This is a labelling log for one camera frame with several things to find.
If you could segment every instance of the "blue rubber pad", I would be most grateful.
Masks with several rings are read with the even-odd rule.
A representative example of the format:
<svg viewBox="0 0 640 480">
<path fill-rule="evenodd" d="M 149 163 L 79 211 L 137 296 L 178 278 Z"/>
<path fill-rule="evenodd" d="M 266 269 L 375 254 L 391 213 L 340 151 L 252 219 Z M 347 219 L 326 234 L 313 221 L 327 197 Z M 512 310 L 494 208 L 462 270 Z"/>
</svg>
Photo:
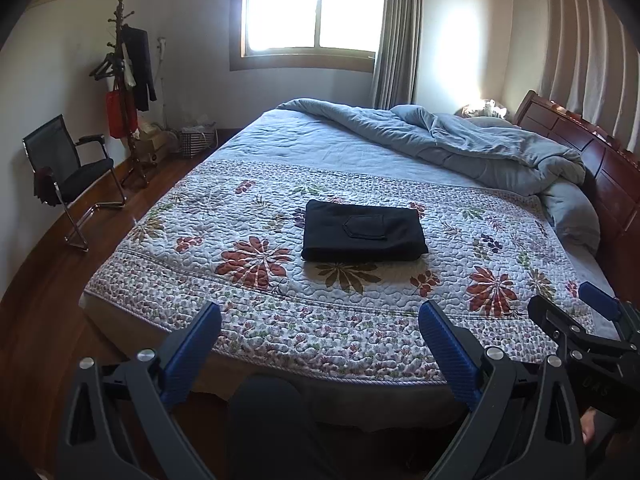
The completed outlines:
<svg viewBox="0 0 640 480">
<path fill-rule="evenodd" d="M 478 389 L 479 370 L 457 340 L 450 322 L 445 321 L 444 314 L 441 315 L 437 309 L 431 301 L 422 304 L 418 314 L 420 333 L 456 400 L 465 402 L 473 411 L 482 397 L 482 392 Z"/>
<path fill-rule="evenodd" d="M 209 303 L 206 311 L 188 327 L 189 333 L 164 367 L 164 389 L 160 394 L 168 410 L 184 402 L 222 326 L 220 307 Z"/>
<path fill-rule="evenodd" d="M 601 291 L 597 286 L 589 282 L 584 282 L 578 289 L 578 295 L 593 310 L 597 310 L 609 321 L 618 321 L 622 316 L 620 304 L 616 298 L 612 298 L 606 292 Z"/>
</svg>

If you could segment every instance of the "red bag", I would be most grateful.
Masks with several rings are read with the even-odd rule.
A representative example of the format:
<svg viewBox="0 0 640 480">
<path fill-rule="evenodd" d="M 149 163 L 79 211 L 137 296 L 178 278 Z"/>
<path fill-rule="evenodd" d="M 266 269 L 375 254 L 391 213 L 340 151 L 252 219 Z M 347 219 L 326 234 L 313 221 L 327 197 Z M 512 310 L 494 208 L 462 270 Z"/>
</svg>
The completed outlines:
<svg viewBox="0 0 640 480">
<path fill-rule="evenodd" d="M 129 119 L 129 131 L 122 127 L 122 111 L 120 109 L 120 90 L 107 92 L 107 119 L 109 121 L 109 133 L 114 139 L 121 139 L 132 134 L 138 129 L 138 113 L 131 92 L 125 92 L 127 104 L 127 118 Z"/>
</svg>

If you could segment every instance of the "mesh chair back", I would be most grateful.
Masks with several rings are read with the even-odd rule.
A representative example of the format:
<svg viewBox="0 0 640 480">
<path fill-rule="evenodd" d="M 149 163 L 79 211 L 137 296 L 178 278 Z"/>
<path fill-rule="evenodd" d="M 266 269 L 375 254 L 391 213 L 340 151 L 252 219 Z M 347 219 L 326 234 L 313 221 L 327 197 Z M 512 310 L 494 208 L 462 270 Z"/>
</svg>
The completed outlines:
<svg viewBox="0 0 640 480">
<path fill-rule="evenodd" d="M 39 127 L 22 142 L 33 171 L 49 167 L 60 184 L 80 168 L 78 151 L 66 130 L 62 115 Z"/>
</svg>

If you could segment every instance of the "floral quilt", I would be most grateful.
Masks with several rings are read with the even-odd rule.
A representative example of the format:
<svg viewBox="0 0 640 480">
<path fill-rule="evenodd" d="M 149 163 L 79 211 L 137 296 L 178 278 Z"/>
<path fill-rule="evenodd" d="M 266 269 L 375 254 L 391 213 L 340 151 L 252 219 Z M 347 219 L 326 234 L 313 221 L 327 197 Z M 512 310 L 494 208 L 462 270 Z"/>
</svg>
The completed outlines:
<svg viewBox="0 0 640 480">
<path fill-rule="evenodd" d="M 415 262 L 301 259 L 305 205 L 418 211 Z M 536 197 L 264 162 L 209 159 L 137 223 L 86 292 L 165 330 L 205 300 L 223 312 L 213 351 L 317 378 L 442 383 L 418 331 L 428 298 L 484 346 L 539 362 L 555 351 L 527 317 L 535 294 L 593 331 L 578 278 Z"/>
</svg>

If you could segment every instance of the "coat rack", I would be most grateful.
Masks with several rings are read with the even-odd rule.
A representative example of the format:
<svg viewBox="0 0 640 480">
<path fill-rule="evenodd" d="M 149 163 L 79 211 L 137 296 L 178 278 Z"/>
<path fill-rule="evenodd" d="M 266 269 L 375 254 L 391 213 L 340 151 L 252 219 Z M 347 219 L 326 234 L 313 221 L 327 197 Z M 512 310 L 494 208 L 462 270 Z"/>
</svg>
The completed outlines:
<svg viewBox="0 0 640 480">
<path fill-rule="evenodd" d="M 116 43 L 107 43 L 107 46 L 111 47 L 113 54 L 107 54 L 104 61 L 90 73 L 96 81 L 104 79 L 106 77 L 113 77 L 113 89 L 118 90 L 120 113 L 122 115 L 122 127 L 127 137 L 127 145 L 129 146 L 129 158 L 131 160 L 131 168 L 126 176 L 121 180 L 121 184 L 124 186 L 125 182 L 134 173 L 137 174 L 145 183 L 145 187 L 148 186 L 149 180 L 146 177 L 145 168 L 155 168 L 157 166 L 154 162 L 144 162 L 140 160 L 138 156 L 138 149 L 133 137 L 133 132 L 129 123 L 129 109 L 127 107 L 127 86 L 125 83 L 125 60 L 122 49 L 122 25 L 124 20 L 129 16 L 135 14 L 132 10 L 129 14 L 124 14 L 124 0 L 118 0 L 118 6 L 114 11 L 115 19 L 109 18 L 109 23 L 116 24 Z"/>
</svg>

